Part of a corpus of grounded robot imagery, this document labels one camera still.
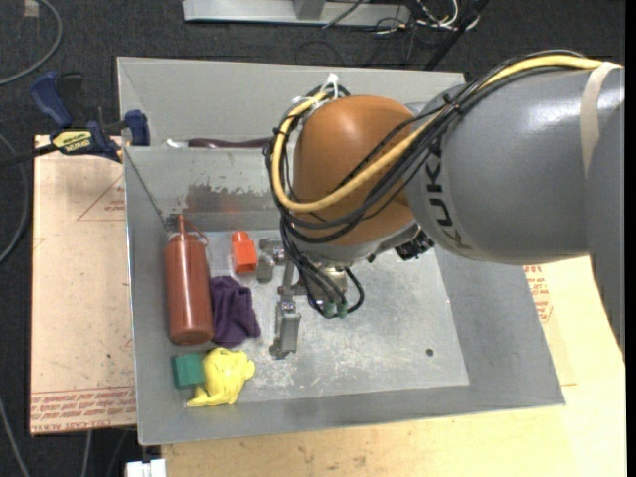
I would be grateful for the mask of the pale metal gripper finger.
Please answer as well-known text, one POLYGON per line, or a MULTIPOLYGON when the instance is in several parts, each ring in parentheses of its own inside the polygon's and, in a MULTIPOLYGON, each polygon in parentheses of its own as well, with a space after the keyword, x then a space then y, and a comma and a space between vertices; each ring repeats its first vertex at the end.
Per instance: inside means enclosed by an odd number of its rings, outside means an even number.
POLYGON ((281 300, 277 303, 274 339, 269 348, 273 359, 282 360, 297 352, 300 321, 301 315, 293 300, 281 300))
POLYGON ((262 238, 258 242, 258 262, 256 279, 259 283, 268 283, 273 278, 276 266, 286 261, 286 252, 279 238, 262 238))

